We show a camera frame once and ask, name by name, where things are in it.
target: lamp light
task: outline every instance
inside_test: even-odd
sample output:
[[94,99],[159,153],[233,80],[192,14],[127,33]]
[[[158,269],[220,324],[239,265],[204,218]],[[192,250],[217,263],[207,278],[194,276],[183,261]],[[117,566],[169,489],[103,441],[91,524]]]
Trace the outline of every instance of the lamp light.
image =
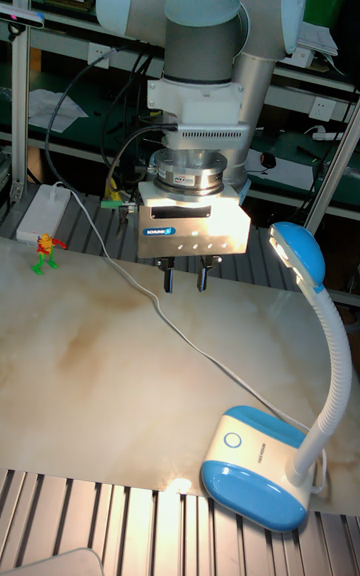
[[341,318],[323,280],[325,262],[310,232],[293,223],[270,228],[270,243],[314,308],[330,353],[331,381],[325,405],[305,436],[299,429],[248,406],[223,414],[202,466],[211,496],[268,529],[286,532],[306,516],[315,461],[344,415],[352,363]]

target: metal rail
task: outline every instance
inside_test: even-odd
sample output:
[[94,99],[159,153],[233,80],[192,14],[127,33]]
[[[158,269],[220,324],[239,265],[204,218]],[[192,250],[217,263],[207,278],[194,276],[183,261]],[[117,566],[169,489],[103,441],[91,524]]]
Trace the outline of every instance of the metal rail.
[[280,534],[211,499],[0,471],[0,572],[93,549],[105,576],[357,576],[359,519]]

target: white paper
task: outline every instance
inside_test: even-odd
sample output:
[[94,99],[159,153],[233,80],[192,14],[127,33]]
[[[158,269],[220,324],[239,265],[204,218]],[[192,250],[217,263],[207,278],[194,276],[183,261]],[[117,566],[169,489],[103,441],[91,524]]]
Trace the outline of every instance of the white paper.
[[301,25],[298,45],[326,52],[331,56],[337,56],[337,46],[327,27],[303,23]]
[[291,187],[309,190],[313,180],[313,170],[310,165],[300,165],[291,160],[276,158],[276,165],[272,169],[265,169],[260,161],[261,152],[250,149],[245,161],[245,169],[249,175],[263,180],[271,180],[276,183],[283,183]]
[[[36,127],[47,129],[52,113],[58,104],[62,93],[50,92],[47,89],[35,89],[29,96],[29,123]],[[66,96],[54,120],[52,130],[62,133],[78,118],[88,118],[88,115],[69,96]]]

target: white box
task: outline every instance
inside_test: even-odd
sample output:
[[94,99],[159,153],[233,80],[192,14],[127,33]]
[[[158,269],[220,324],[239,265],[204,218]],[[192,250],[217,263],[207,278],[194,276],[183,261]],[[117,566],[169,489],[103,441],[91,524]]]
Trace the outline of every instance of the white box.
[[64,187],[41,185],[16,230],[16,240],[36,245],[42,234],[54,236],[70,196],[70,190]]

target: toy figure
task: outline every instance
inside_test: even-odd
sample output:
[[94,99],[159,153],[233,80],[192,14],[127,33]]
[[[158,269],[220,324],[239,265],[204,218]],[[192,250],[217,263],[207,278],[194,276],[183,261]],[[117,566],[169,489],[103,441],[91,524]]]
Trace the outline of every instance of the toy figure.
[[57,269],[58,265],[53,258],[54,245],[60,245],[60,247],[66,249],[66,245],[64,245],[61,240],[56,240],[56,238],[52,238],[49,234],[43,234],[41,238],[40,236],[38,237],[38,248],[36,251],[39,254],[39,262],[32,267],[35,274],[42,276],[41,267],[44,264],[45,256],[49,256],[47,261],[48,265],[53,269]]

